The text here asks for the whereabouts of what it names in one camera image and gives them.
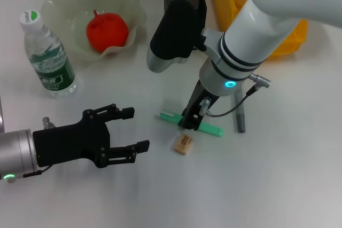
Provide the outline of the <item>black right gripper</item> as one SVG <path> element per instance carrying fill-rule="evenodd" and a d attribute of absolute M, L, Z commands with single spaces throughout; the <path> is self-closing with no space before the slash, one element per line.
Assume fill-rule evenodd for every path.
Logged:
<path fill-rule="evenodd" d="M 219 96 L 216 96 L 207 91 L 202 85 L 201 81 L 198 80 L 190 97 L 190 100 L 186 108 L 182 112 L 183 119 L 178 122 L 179 127 L 194 131 L 197 131 L 199 129 L 200 122 L 203 119 L 203 116 L 200 115 L 200 103 L 206 97 L 211 100 L 208 108 L 211 108 L 212 105 L 219 99 Z"/>

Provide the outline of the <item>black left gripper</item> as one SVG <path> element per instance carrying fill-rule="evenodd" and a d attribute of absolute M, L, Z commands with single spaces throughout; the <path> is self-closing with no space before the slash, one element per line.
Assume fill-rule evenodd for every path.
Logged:
<path fill-rule="evenodd" d="M 71 125 L 33 132 L 39 167 L 52 166 L 78 159 L 88 159 L 97 168 L 135 163 L 138 154 L 149 150 L 148 140 L 125 147 L 110 147 L 106 122 L 134 117 L 133 107 L 119 109 L 110 104 L 85 110 L 82 119 Z"/>

